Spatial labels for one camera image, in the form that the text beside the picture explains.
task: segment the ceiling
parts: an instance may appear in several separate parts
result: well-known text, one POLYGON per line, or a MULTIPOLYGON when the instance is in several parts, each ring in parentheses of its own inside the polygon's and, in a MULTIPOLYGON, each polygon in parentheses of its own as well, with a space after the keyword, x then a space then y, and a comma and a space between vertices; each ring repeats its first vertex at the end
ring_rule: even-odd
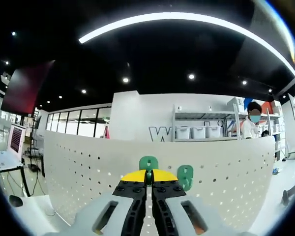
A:
MULTIPOLYGON (((18 2, 5 10, 9 24, 0 26, 0 74, 6 71, 12 75, 16 68, 55 60, 36 101, 48 112, 110 103, 114 92, 128 90, 272 100, 293 79, 264 46, 209 23, 151 21, 110 31, 85 44, 78 42, 86 33, 127 17, 190 12, 250 30, 295 68, 278 30, 248 0, 60 0, 32 5, 18 2), (192 81, 187 78, 190 73, 196 75, 192 81), (130 82, 123 83, 123 77, 130 82)), ((5 91, 5 85, 0 83, 0 89, 5 91)), ((289 92, 295 93, 295 86, 289 92)))

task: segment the curved led light strip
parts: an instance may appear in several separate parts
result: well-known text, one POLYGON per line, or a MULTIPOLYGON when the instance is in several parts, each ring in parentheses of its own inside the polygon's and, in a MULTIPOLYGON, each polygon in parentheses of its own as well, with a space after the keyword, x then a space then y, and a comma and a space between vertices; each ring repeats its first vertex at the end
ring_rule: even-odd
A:
POLYGON ((113 22, 111 24, 108 24, 106 26, 103 26, 99 29, 96 29, 83 37, 79 39, 80 43, 85 43, 92 38, 95 38, 97 36, 100 36, 101 34, 104 34, 106 32, 136 24, 136 23, 141 23, 141 22, 147 22, 147 21, 157 21, 157 20, 189 20, 189 21, 200 21, 200 22, 207 22, 215 25, 219 25, 222 27, 229 28, 231 30, 237 31, 253 40, 256 42, 260 43, 263 45, 265 48, 267 48, 270 52, 272 52, 277 58, 279 58, 285 65, 286 67, 291 71, 291 73, 295 76, 295 70, 293 67, 289 64, 289 62, 275 49, 273 48, 270 44, 265 42, 263 39, 260 37, 256 36, 252 32, 235 25, 233 23, 230 23, 228 21, 224 21, 215 17, 211 16, 205 16, 205 15, 200 15, 200 14, 194 14, 194 13, 183 13, 183 12, 160 12, 160 13, 151 13, 151 14, 146 14, 146 15, 140 15, 140 16, 134 16, 130 18, 126 18, 120 21, 113 22))

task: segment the face mask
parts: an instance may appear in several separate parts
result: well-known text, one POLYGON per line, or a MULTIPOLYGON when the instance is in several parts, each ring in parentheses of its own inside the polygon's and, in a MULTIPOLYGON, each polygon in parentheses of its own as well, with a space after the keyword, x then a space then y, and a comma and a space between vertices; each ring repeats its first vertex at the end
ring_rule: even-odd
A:
POLYGON ((250 116, 250 120, 254 123, 257 123, 260 120, 261 116, 250 116))

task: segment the glass wall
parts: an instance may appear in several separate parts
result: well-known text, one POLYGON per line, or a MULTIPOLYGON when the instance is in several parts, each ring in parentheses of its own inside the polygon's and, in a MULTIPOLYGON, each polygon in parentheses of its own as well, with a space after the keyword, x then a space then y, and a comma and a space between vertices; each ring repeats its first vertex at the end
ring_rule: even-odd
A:
POLYGON ((104 138, 111 108, 96 108, 48 115, 47 130, 104 138))

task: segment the perforated wall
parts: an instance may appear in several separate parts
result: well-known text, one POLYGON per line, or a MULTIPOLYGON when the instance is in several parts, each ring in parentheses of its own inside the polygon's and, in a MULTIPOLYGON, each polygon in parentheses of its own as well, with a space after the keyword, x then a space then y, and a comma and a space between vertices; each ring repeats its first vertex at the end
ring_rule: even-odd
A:
MULTIPOLYGON (((202 143, 137 143, 46 131, 45 171, 51 202, 69 223, 76 212, 104 192, 113 192, 120 178, 139 169, 143 156, 155 156, 159 168, 177 174, 191 165, 194 182, 188 195, 201 197, 221 219, 247 231, 264 202, 272 175, 271 137, 202 143)), ((142 235, 157 235, 147 198, 142 235)))

